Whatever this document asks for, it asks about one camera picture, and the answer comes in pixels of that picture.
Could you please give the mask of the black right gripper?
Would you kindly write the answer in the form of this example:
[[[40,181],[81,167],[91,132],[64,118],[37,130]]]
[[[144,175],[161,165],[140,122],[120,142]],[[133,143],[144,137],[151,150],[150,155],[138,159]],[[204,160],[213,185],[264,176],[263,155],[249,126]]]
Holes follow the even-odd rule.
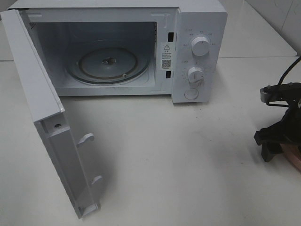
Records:
[[[295,103],[285,112],[277,123],[262,128],[254,135],[257,145],[261,145],[261,156],[270,162],[276,155],[282,154],[281,145],[294,145],[301,148],[301,108]]]

